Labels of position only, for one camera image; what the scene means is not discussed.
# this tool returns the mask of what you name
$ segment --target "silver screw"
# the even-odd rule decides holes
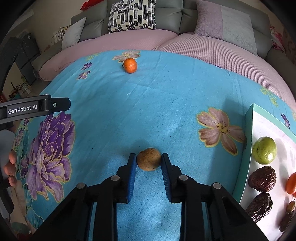
[[[78,184],[76,185],[76,187],[77,187],[78,189],[83,189],[83,188],[85,187],[85,184],[84,184],[84,183],[78,183]]]
[[[179,177],[179,179],[180,179],[181,181],[186,181],[186,180],[188,179],[188,176],[186,176],[186,175],[181,175],[181,176]]]
[[[114,175],[111,177],[112,181],[118,181],[120,179],[120,177],[118,175]]]
[[[214,183],[213,187],[216,188],[216,189],[220,189],[222,186],[221,186],[220,183]]]

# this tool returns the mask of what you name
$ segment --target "leather couch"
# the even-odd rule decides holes
[[[284,53],[272,48],[273,41],[269,30],[269,17],[264,12],[239,0],[207,0],[226,7],[247,13],[252,22],[258,55],[265,59],[285,80],[294,96],[296,96],[296,66]],[[119,0],[104,0],[95,6],[71,18],[71,25],[87,17],[84,26],[103,19],[101,35],[107,34],[109,12],[113,3]],[[195,0],[156,0],[155,22],[158,29],[165,29],[177,34],[194,32],[198,18]],[[42,53],[33,67],[39,71],[50,58],[59,53],[61,41]]]

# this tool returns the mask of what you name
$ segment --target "dark cabinet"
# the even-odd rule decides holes
[[[39,55],[40,51],[36,40],[31,34],[25,35],[23,37],[22,51],[18,54],[15,63],[30,85],[36,80],[33,72],[34,68],[31,63]]]

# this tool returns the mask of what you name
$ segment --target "purple and gray pillow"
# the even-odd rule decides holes
[[[196,35],[220,39],[257,55],[254,30],[248,14],[203,0],[197,0],[197,11]]]

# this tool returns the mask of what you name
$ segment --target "tray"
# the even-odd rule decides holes
[[[252,104],[245,116],[246,149],[242,155],[233,197],[246,209],[250,202],[260,193],[250,188],[247,181],[249,176],[263,165],[252,158],[252,146],[262,136],[269,136],[276,142],[277,155],[269,166],[276,172],[276,184],[269,192],[273,201],[270,213],[257,222],[257,225],[269,241],[276,241],[282,234],[279,223],[285,214],[287,204],[294,198],[285,191],[289,176],[296,172],[296,136],[272,114],[256,104]]]

